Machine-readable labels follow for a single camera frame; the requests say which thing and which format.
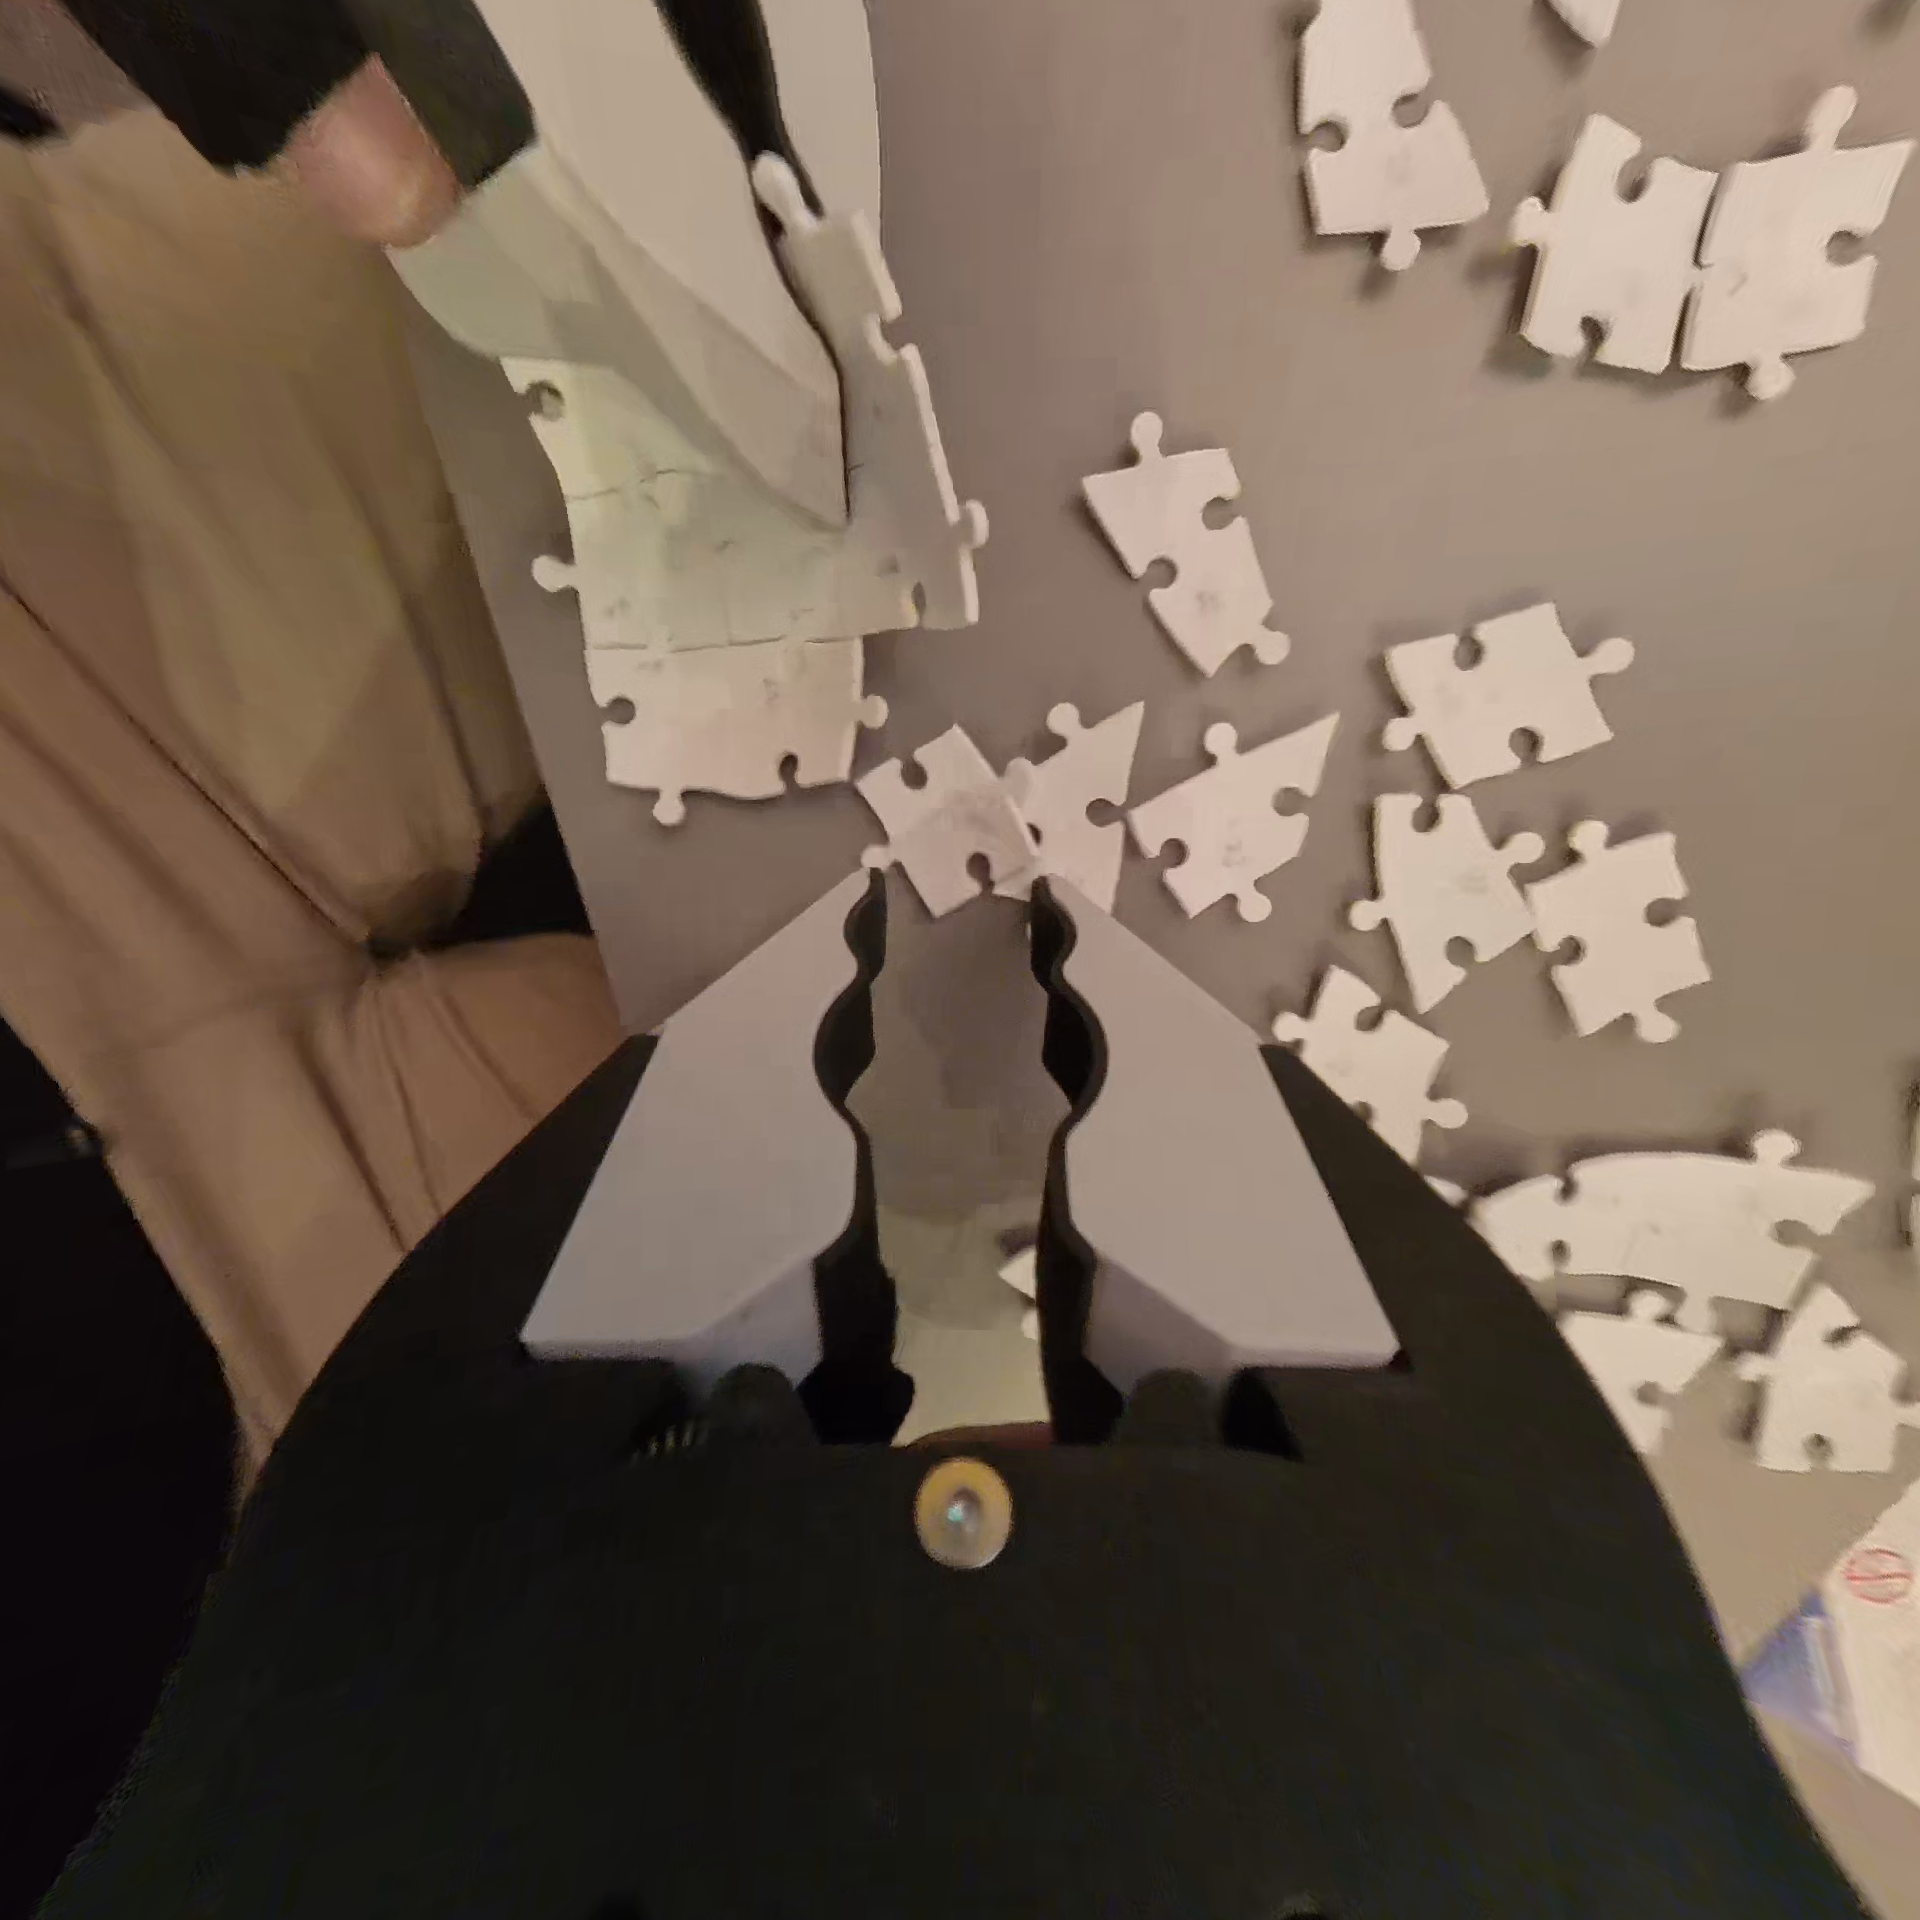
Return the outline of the person's left hand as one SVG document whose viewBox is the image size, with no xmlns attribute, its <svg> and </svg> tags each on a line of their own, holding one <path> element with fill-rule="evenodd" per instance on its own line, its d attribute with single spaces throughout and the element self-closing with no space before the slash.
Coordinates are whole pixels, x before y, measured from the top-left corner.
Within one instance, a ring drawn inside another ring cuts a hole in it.
<svg viewBox="0 0 1920 1920">
<path fill-rule="evenodd" d="M 386 250 L 430 240 L 465 198 L 449 162 L 375 55 L 289 132 L 272 174 L 325 225 Z"/>
</svg>

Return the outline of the printed instruction sheet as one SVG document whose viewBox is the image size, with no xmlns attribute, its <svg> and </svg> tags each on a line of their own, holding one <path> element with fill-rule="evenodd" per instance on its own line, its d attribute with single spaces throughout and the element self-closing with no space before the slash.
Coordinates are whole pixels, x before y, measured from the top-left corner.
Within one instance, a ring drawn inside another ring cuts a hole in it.
<svg viewBox="0 0 1920 1920">
<path fill-rule="evenodd" d="M 1918 1488 L 1887 1505 L 1741 1667 L 1746 1701 L 1918 1798 Z"/>
</svg>

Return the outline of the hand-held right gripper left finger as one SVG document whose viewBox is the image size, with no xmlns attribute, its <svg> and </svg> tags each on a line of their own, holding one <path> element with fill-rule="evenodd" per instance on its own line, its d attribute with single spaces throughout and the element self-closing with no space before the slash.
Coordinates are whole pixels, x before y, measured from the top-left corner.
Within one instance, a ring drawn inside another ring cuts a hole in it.
<svg viewBox="0 0 1920 1920">
<path fill-rule="evenodd" d="M 665 1021 L 522 1324 L 529 1356 L 657 1362 L 699 1398 L 769 1370 L 823 1438 L 897 1436 L 897 1290 L 849 1111 L 885 943 L 885 882 L 859 871 Z"/>
</svg>

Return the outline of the joined puzzle ball section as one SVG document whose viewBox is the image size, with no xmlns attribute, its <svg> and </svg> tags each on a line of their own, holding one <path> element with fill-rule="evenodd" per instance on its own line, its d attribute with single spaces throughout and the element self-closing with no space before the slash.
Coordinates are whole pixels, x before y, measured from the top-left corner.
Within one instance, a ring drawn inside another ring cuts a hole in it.
<svg viewBox="0 0 1920 1920">
<path fill-rule="evenodd" d="M 501 366 L 564 494 L 569 556 L 541 554 L 531 575 L 577 598 L 607 781 L 651 793 L 666 829 L 689 794 L 845 783 L 859 735 L 887 716 L 865 638 L 969 627 L 988 534 L 956 494 L 920 351 L 885 337 L 901 303 L 868 215 L 813 214 L 781 156 L 750 179 L 836 362 L 842 528 L 805 526 L 695 454 L 617 372 Z"/>
</svg>

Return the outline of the single white puzzle piece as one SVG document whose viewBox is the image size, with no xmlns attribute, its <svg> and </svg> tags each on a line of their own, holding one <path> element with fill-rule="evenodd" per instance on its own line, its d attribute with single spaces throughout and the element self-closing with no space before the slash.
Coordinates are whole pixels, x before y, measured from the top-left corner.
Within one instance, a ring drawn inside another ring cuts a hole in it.
<svg viewBox="0 0 1920 1920">
<path fill-rule="evenodd" d="M 1038 874 L 1032 831 L 962 726 L 872 768 L 851 789 L 882 833 L 863 863 L 905 876 L 935 920 L 981 897 L 1019 897 Z"/>
</svg>

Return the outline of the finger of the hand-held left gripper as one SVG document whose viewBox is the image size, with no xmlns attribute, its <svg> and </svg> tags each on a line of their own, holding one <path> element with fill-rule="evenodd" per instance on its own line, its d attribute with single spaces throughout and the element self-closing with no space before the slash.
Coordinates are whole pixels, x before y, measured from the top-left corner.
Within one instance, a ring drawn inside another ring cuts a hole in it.
<svg viewBox="0 0 1920 1920">
<path fill-rule="evenodd" d="M 613 358 L 819 526 L 847 518 L 836 364 L 792 294 L 752 166 L 788 135 L 762 4 L 484 2 L 541 156 L 583 196 Z"/>
<path fill-rule="evenodd" d="M 663 2 L 685 67 L 659 149 L 663 229 L 722 217 L 750 164 L 781 154 L 821 214 L 882 223 L 882 137 L 868 10 L 859 2 Z"/>
</svg>

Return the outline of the small joined puzzle strip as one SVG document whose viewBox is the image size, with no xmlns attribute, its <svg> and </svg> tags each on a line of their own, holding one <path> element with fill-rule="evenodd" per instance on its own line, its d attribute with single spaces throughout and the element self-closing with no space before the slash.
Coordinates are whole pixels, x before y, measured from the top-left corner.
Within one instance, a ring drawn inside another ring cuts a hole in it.
<svg viewBox="0 0 1920 1920">
<path fill-rule="evenodd" d="M 1615 1276 L 1665 1288 L 1674 1324 L 1712 1332 L 1716 1303 L 1785 1311 L 1817 1248 L 1872 1196 L 1859 1175 L 1805 1166 L 1786 1132 L 1737 1154 L 1632 1151 L 1512 1183 L 1465 1217 L 1531 1284 Z"/>
</svg>

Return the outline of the person's tan trousers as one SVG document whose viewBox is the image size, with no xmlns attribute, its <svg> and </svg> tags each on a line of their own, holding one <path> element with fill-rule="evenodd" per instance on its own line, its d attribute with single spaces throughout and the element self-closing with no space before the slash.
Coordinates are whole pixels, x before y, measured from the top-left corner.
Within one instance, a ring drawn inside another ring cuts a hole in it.
<svg viewBox="0 0 1920 1920">
<path fill-rule="evenodd" d="M 541 779 L 386 261 L 150 114 L 4 143 L 4 1019 L 263 1457 L 621 1042 L 583 932 L 442 945 Z"/>
</svg>

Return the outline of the white puzzle pieces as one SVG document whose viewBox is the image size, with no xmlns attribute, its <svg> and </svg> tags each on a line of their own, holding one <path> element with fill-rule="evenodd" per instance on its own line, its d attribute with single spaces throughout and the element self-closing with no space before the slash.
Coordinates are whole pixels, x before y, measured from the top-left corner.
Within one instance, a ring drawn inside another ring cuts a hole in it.
<svg viewBox="0 0 1920 1920">
<path fill-rule="evenodd" d="M 1135 934 L 1447 1170 L 1764 1130 L 1874 1196 L 1916 1076 L 1916 6 L 992 4 L 1028 494 L 1240 455 L 1287 665 L 1145 722 Z M 1484 1189 L 1476 1198 L 1495 1193 Z M 1889 1471 L 1916 1309 L 1537 1284 L 1632 1421 Z"/>
</svg>

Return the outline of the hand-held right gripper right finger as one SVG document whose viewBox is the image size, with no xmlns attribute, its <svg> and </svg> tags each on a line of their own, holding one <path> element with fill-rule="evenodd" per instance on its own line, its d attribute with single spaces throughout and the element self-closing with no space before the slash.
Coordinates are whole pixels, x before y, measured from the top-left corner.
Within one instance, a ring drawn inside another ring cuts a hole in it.
<svg viewBox="0 0 1920 1920">
<path fill-rule="evenodd" d="M 1036 1313 L 1059 1442 L 1103 1442 L 1139 1385 L 1217 1406 L 1265 1370 L 1371 1372 L 1396 1334 L 1253 1029 L 1074 884 L 1028 899 L 1045 1153 Z"/>
</svg>

